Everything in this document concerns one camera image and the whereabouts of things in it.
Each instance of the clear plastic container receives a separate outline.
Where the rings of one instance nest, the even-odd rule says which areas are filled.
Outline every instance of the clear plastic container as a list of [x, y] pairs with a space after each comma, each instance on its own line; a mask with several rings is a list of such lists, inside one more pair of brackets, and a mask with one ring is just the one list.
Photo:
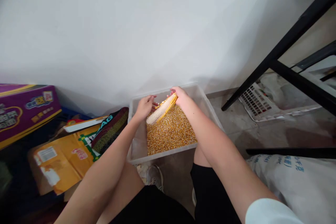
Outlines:
[[[217, 115], [215, 114], [215, 111], [212, 105], [210, 104], [208, 98], [206, 97], [204, 91], [200, 88], [200, 86], [198, 84], [189, 84], [189, 85], [184, 85], [181, 87], [194, 100], [194, 102], [199, 106], [202, 112], [207, 117], [209, 117], [215, 124], [217, 124], [218, 127], [221, 128], [221, 130], [224, 131]], [[151, 93], [151, 95], [157, 95], [157, 97], [155, 98], [156, 102], [161, 102], [165, 100], [167, 98], [167, 95], [169, 94], [170, 94], [170, 91], [168, 89]], [[128, 114], [128, 122], [134, 116], [137, 110], [139, 101], [141, 100], [141, 98], [145, 96], [147, 95], [136, 97], [131, 101], [129, 105], [130, 108], [129, 108], [129, 114]], [[140, 163], [153, 160], [156, 158], [160, 158], [160, 157], [168, 156], [168, 155], [181, 152], [184, 150], [196, 148], [196, 146], [197, 146], [197, 143], [193, 143], [193, 144], [186, 145], [180, 148], [175, 148], [175, 149], [171, 149], [165, 152], [147, 156], [147, 130], [146, 130], [146, 121], [144, 120], [140, 124], [137, 132], [135, 133], [133, 142], [128, 151], [127, 160], [133, 165], [140, 164]]]

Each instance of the plastic bag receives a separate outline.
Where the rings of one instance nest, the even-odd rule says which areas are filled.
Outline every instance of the plastic bag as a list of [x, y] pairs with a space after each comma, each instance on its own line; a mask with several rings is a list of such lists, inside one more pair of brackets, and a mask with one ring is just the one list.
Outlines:
[[260, 154], [247, 163], [305, 224], [336, 223], [336, 160]]

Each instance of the yellow packaging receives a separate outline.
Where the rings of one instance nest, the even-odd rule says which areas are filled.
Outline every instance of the yellow packaging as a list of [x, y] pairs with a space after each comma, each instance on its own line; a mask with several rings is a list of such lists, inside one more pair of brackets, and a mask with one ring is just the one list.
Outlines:
[[85, 173], [99, 159], [91, 142], [100, 125], [83, 129], [56, 139], [34, 151], [34, 159], [57, 195], [83, 179]]

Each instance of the forearm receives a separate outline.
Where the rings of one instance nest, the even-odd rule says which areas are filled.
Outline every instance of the forearm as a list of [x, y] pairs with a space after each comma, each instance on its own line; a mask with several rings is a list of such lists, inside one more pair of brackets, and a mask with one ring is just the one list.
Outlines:
[[192, 101], [181, 105], [206, 159], [215, 170], [241, 220], [248, 207], [259, 198], [276, 199], [240, 155], [228, 136]]
[[140, 122], [134, 117], [91, 166], [57, 219], [59, 223], [96, 223], [118, 183]]

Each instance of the white shirt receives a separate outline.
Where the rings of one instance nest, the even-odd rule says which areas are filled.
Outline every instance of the white shirt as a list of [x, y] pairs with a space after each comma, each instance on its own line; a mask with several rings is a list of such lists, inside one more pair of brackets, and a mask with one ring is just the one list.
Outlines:
[[274, 199], [254, 201], [247, 209], [245, 224], [303, 224], [285, 204]]

